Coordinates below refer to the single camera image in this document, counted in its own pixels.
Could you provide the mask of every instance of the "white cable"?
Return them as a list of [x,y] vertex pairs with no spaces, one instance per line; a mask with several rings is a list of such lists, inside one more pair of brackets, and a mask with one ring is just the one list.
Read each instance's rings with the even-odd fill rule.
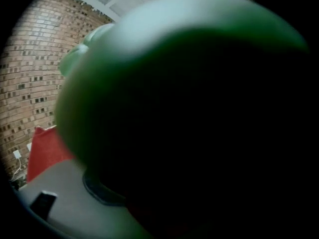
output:
[[20,167],[18,168],[18,170],[16,170],[16,171],[14,172],[11,181],[13,180],[13,178],[14,178],[14,176],[17,174],[17,172],[21,170],[21,161],[20,161],[20,158],[18,158],[18,160],[19,160],[19,163],[20,163]]

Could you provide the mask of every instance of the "green object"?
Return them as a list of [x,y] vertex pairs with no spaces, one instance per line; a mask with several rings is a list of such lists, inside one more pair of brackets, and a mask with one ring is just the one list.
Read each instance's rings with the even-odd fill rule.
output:
[[97,171],[132,174],[133,166],[137,174],[146,162],[152,169],[145,175],[167,160],[173,167],[182,159],[182,170],[195,165],[192,155],[168,149],[205,144],[209,130],[197,125],[215,129],[216,100],[227,93],[228,103],[235,102],[254,75],[245,95],[260,91],[264,79],[277,79],[308,48],[288,23],[247,0],[157,0],[79,53],[56,105],[60,136]]
[[99,26],[87,36],[85,36],[82,43],[75,46],[60,62],[60,72],[63,76],[67,76],[76,66],[80,58],[87,52],[88,48],[98,40],[101,35],[107,32],[114,24],[106,24]]

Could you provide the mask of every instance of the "red object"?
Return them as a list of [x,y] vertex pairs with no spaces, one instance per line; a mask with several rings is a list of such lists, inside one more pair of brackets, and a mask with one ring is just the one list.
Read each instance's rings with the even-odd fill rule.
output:
[[72,158],[70,151],[58,136],[56,127],[47,130],[37,127],[32,139],[26,176],[27,183],[51,165]]

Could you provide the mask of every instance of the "brick wall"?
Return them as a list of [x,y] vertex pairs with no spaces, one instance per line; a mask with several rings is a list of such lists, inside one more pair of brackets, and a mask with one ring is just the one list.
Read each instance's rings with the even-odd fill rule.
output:
[[12,29],[0,59],[0,153],[9,176],[24,178],[36,126],[54,125],[61,58],[91,30],[112,22],[80,0],[34,0]]

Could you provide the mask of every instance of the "red cloth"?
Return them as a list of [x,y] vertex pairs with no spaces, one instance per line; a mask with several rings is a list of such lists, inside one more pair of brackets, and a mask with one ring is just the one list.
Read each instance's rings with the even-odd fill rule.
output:
[[56,127],[47,130],[37,127],[32,139],[26,181],[32,181],[51,165],[72,158],[56,133]]

